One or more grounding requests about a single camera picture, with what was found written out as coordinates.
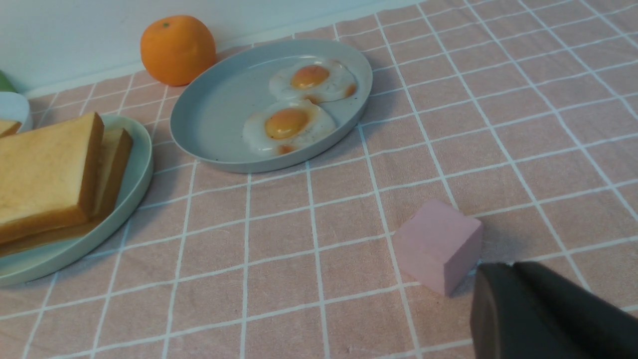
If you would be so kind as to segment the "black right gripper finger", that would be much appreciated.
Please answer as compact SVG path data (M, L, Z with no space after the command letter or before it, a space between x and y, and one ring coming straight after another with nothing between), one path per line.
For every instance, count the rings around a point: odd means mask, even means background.
M638 321L543 264L483 263L470 314L477 359L635 359Z

